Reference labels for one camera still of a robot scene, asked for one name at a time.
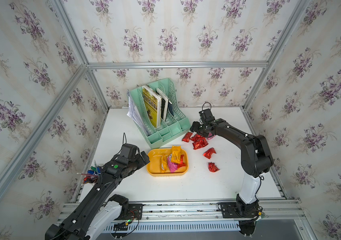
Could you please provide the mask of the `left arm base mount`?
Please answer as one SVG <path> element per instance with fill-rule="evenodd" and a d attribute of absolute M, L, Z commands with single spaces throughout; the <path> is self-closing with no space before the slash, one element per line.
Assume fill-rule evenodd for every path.
<path fill-rule="evenodd" d="M 130 203 L 128 198 L 117 194 L 108 199 L 107 203 L 109 204 L 110 202 L 116 202 L 121 207 L 121 211 L 116 220 L 123 221 L 121 223 L 114 224 L 114 232 L 129 231 L 129 226 L 134 222 L 134 220 L 139 222 L 139 220 L 142 219 L 143 204 Z"/>

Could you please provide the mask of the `pink tea bag packet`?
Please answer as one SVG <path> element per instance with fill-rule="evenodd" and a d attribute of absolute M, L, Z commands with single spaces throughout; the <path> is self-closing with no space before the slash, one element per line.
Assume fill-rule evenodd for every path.
<path fill-rule="evenodd" d="M 172 161 L 168 161 L 168 168 L 171 173 L 174 173 L 178 169 L 178 164 L 173 163 Z"/>
<path fill-rule="evenodd" d="M 210 135 L 210 136 L 208 136 L 206 139 L 207 140 L 211 140 L 211 139 L 213 139 L 215 137 L 215 135 Z"/>

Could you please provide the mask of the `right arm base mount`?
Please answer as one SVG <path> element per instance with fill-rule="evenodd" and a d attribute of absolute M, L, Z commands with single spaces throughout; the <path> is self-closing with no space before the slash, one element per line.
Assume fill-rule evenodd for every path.
<path fill-rule="evenodd" d="M 258 200 L 246 204 L 239 196 L 235 202 L 221 202 L 217 207 L 224 219 L 238 219 L 239 232 L 245 237 L 253 235 L 256 221 L 261 219 L 263 211 Z"/>

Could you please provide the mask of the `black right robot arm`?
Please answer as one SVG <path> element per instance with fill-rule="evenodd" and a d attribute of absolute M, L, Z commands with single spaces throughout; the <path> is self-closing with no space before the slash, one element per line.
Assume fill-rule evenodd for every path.
<path fill-rule="evenodd" d="M 198 122 L 192 123 L 191 132 L 202 137 L 210 134 L 222 137 L 240 149 L 240 163 L 245 175 L 236 196 L 236 205 L 242 211 L 255 208 L 263 174 L 268 173 L 274 164 L 266 138 L 263 135 L 247 134 L 223 119 L 215 119 L 210 109 L 201 110 L 199 117 Z"/>

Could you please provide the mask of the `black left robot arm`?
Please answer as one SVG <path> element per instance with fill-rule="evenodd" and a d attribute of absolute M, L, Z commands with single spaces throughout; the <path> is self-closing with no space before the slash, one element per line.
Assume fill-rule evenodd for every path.
<path fill-rule="evenodd" d="M 101 168 L 97 182 L 83 201 L 60 225 L 51 225 L 46 240 L 93 240 L 123 209 L 128 199 L 110 194 L 121 181 L 150 163 L 148 155 L 132 144 L 123 144 L 120 151 Z"/>

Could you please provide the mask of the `yellow tea bag packet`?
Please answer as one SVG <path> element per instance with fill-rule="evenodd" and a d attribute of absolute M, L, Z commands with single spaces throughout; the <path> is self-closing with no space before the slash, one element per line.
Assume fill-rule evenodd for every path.
<path fill-rule="evenodd" d="M 160 159 L 160 171 L 165 173 L 168 170 L 168 155 L 162 155 Z"/>
<path fill-rule="evenodd" d="M 172 163 L 180 164 L 181 162 L 181 146 L 172 146 L 171 160 Z"/>

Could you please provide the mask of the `red foil tea bag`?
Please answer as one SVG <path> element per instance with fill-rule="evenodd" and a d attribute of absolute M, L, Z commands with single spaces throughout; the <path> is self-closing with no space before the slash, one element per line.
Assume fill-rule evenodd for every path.
<path fill-rule="evenodd" d="M 212 162 L 208 163 L 208 169 L 212 173 L 219 171 L 219 168 L 215 165 L 215 163 Z"/>
<path fill-rule="evenodd" d="M 186 142 L 186 143 L 189 143 L 191 136 L 192 136 L 192 133 L 191 133 L 191 132 L 186 133 L 186 134 L 184 135 L 184 137 L 182 138 L 182 141 L 183 141 L 183 142 Z"/>
<path fill-rule="evenodd" d="M 210 148 L 206 152 L 203 153 L 203 156 L 210 160 L 213 154 L 216 154 L 216 151 L 214 148 Z"/>
<path fill-rule="evenodd" d="M 204 148 L 208 145 L 206 138 L 199 134 L 195 134 L 194 136 L 190 138 L 190 140 L 192 141 L 194 150 Z"/>
<path fill-rule="evenodd" d="M 180 169 L 180 168 L 183 168 L 185 166 L 186 166 L 186 164 L 184 162 L 184 155 L 181 155 L 180 156 L 180 163 L 177 165 L 177 168 Z"/>

